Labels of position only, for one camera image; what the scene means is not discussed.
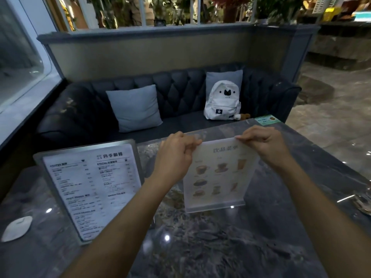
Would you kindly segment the small grey cushion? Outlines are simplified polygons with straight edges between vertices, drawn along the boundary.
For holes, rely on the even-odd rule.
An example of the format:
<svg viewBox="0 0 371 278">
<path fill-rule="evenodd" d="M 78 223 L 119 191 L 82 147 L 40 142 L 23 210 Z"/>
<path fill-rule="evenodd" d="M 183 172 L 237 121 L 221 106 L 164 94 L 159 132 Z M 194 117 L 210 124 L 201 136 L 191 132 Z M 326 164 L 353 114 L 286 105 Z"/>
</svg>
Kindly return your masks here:
<svg viewBox="0 0 371 278">
<path fill-rule="evenodd" d="M 242 80 L 243 80 L 243 70 L 240 69 L 237 71 L 228 71 L 228 72 L 222 72 L 222 73 L 207 72 L 206 74 L 206 101 L 209 98 L 209 95 L 211 93 L 211 90 L 214 84 L 221 80 L 227 80 L 227 81 L 230 81 L 236 84 L 239 87 L 239 90 L 241 91 Z"/>
</svg>

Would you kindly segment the white cat print backpack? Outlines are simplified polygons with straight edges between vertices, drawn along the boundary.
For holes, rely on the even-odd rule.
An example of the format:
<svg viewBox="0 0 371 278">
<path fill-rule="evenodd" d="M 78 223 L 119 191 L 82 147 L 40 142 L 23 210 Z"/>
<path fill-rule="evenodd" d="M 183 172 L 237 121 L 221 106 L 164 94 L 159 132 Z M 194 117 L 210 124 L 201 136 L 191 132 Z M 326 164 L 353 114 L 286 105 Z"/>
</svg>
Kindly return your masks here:
<svg viewBox="0 0 371 278">
<path fill-rule="evenodd" d="M 207 120 L 237 120 L 242 119 L 240 114 L 241 102 L 239 87 L 228 80 L 216 82 L 211 89 L 204 108 Z"/>
</svg>

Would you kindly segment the green table card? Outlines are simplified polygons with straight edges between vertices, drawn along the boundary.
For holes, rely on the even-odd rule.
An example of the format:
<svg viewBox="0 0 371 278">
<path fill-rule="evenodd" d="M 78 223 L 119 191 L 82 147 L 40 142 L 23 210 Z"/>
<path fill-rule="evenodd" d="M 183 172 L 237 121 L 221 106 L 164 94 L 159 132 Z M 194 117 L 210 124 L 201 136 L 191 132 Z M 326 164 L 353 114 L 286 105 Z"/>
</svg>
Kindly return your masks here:
<svg viewBox="0 0 371 278">
<path fill-rule="evenodd" d="M 257 121 L 261 126 L 268 126 L 281 122 L 278 118 L 270 114 L 261 117 L 256 117 L 255 121 Z"/>
</svg>

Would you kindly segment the person's right forearm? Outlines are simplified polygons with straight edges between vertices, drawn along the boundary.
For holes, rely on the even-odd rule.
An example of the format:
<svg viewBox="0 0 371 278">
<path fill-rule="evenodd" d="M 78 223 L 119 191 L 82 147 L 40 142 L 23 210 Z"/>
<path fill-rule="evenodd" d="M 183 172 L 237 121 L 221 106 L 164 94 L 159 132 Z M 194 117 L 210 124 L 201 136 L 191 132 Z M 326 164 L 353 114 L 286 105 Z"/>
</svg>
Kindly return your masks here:
<svg viewBox="0 0 371 278">
<path fill-rule="evenodd" d="M 287 186 L 329 278 L 371 278 L 371 237 L 325 196 L 292 156 L 269 164 Z"/>
</svg>

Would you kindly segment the white oval coaster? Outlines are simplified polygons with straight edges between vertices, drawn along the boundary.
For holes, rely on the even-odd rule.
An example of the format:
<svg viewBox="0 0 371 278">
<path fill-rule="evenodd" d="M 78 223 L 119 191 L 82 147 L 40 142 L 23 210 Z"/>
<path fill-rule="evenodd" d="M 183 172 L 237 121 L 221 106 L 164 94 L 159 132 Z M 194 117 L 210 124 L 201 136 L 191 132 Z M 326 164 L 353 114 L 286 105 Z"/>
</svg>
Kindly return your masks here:
<svg viewBox="0 0 371 278">
<path fill-rule="evenodd" d="M 25 216 L 12 221 L 4 230 L 1 242 L 9 242 L 21 238 L 30 229 L 32 216 Z"/>
</svg>

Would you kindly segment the green potted plants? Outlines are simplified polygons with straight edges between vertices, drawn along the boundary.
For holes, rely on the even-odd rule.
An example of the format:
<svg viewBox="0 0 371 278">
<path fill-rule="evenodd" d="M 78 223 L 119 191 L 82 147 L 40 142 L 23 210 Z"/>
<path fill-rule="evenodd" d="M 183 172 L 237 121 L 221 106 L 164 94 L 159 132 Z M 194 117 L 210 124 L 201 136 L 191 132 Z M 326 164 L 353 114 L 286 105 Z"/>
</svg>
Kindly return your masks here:
<svg viewBox="0 0 371 278">
<path fill-rule="evenodd" d="M 93 6 L 100 28 L 142 26 L 140 0 L 86 0 Z M 235 23 L 273 18 L 295 22 L 304 0 L 142 0 L 146 26 Z"/>
</svg>

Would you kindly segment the silver framed text menu board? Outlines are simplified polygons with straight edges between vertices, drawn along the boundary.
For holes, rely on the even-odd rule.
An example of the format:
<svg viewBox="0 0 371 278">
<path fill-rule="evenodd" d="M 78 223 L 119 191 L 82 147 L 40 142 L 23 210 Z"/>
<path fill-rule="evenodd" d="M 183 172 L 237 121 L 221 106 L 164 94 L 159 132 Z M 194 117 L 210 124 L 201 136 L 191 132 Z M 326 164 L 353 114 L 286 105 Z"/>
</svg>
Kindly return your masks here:
<svg viewBox="0 0 371 278">
<path fill-rule="evenodd" d="M 133 139 L 34 154 L 80 245 L 94 240 L 144 183 Z"/>
</svg>

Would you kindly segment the glass saucer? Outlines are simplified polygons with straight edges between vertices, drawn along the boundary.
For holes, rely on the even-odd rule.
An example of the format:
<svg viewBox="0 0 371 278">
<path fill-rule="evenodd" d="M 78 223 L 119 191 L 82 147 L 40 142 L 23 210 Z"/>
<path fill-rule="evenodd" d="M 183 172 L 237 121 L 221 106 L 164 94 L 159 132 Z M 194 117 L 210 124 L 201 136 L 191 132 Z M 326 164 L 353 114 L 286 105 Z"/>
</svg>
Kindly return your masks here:
<svg viewBox="0 0 371 278">
<path fill-rule="evenodd" d="M 371 185 L 366 188 L 353 191 L 352 202 L 354 206 L 363 214 L 371 217 Z"/>
</svg>

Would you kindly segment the dark tufted leather sofa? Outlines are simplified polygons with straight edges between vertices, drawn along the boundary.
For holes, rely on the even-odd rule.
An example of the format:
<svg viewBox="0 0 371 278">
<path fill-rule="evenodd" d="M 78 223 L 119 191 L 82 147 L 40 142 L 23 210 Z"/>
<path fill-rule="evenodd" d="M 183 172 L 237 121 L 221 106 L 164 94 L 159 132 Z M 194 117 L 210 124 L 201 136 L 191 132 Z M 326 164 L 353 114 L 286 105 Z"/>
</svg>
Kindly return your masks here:
<svg viewBox="0 0 371 278">
<path fill-rule="evenodd" d="M 160 139 L 177 131 L 191 132 L 232 123 L 203 116 L 207 72 L 242 71 L 242 113 L 252 118 L 268 114 L 286 122 L 302 88 L 279 74 L 243 63 L 155 74 L 124 76 L 71 83 L 59 94 L 40 121 L 34 142 L 38 151 L 93 145 L 124 139 L 136 143 Z M 106 91 L 155 85 L 162 125 L 120 133 Z"/>
</svg>

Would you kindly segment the large grey cushion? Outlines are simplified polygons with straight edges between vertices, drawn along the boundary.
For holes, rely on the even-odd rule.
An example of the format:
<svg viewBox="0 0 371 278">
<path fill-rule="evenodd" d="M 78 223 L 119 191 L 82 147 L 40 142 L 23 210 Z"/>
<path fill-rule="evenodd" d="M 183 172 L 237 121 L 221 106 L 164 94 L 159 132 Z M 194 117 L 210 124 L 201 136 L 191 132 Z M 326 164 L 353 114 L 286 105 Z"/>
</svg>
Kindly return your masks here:
<svg viewBox="0 0 371 278">
<path fill-rule="evenodd" d="M 162 125 L 155 84 L 131 90 L 106 91 L 106 94 L 120 133 Z"/>
</svg>

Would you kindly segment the person's left hand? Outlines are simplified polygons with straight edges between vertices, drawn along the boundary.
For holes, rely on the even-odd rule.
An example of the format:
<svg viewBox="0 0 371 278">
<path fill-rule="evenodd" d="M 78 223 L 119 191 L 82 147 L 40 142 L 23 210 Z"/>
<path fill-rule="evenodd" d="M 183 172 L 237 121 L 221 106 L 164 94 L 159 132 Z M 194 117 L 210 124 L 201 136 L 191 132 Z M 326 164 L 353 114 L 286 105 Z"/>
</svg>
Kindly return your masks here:
<svg viewBox="0 0 371 278">
<path fill-rule="evenodd" d="M 169 135 L 162 141 L 155 159 L 152 177 L 168 188 L 183 179 L 192 164 L 192 155 L 184 153 L 185 145 L 193 141 L 202 140 L 194 135 L 185 135 L 181 131 Z"/>
</svg>

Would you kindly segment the yellow box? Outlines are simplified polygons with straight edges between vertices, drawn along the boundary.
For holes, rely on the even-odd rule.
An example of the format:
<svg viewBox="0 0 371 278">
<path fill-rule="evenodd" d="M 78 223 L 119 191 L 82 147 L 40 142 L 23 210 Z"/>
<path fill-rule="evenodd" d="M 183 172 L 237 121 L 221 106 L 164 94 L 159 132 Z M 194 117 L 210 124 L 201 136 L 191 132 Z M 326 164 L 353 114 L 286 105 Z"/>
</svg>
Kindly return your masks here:
<svg viewBox="0 0 371 278">
<path fill-rule="evenodd" d="M 325 10 L 322 21 L 323 22 L 333 22 L 339 18 L 342 13 L 342 7 L 329 7 Z"/>
</svg>

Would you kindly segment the person's left forearm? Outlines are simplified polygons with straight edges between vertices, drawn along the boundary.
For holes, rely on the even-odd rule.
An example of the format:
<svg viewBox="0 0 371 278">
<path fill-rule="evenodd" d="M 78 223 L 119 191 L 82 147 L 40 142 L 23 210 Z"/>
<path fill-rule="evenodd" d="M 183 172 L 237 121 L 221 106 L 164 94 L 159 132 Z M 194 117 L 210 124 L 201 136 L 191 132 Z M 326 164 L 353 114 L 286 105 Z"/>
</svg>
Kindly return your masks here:
<svg viewBox="0 0 371 278">
<path fill-rule="evenodd" d="M 161 201 L 187 171 L 154 172 L 60 278 L 126 278 Z"/>
</svg>

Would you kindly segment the person's right hand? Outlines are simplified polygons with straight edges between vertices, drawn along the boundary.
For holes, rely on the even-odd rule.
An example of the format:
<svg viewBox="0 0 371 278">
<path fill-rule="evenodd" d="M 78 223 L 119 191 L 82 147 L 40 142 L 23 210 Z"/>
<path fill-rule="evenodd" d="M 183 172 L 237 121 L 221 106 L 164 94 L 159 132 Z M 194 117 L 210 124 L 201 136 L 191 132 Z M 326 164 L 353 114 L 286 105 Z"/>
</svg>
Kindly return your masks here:
<svg viewBox="0 0 371 278">
<path fill-rule="evenodd" d="M 295 164 L 281 132 L 274 127 L 254 125 L 235 138 L 256 140 L 256 152 L 275 171 L 288 170 Z"/>
</svg>

